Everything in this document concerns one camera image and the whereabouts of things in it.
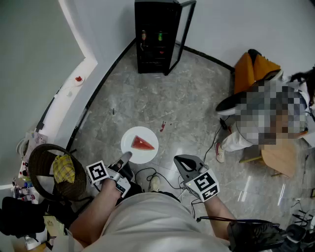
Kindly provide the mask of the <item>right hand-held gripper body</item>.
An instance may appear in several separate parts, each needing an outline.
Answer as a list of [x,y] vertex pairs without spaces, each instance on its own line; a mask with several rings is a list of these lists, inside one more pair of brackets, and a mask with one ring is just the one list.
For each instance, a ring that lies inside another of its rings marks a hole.
[[202,168],[189,176],[184,182],[187,190],[202,202],[205,202],[220,192],[219,182],[212,169]]

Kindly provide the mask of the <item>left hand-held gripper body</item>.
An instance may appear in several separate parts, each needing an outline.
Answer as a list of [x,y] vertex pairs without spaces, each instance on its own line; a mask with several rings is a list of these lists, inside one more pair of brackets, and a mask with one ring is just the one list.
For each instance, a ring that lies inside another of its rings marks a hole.
[[115,181],[116,189],[122,194],[121,198],[125,198],[130,190],[130,182],[133,178],[133,172],[128,163],[120,172],[115,172],[110,169],[110,165],[106,166],[103,161],[98,161],[86,167],[86,174],[91,186],[94,186],[97,189],[97,186],[100,185],[104,179]]

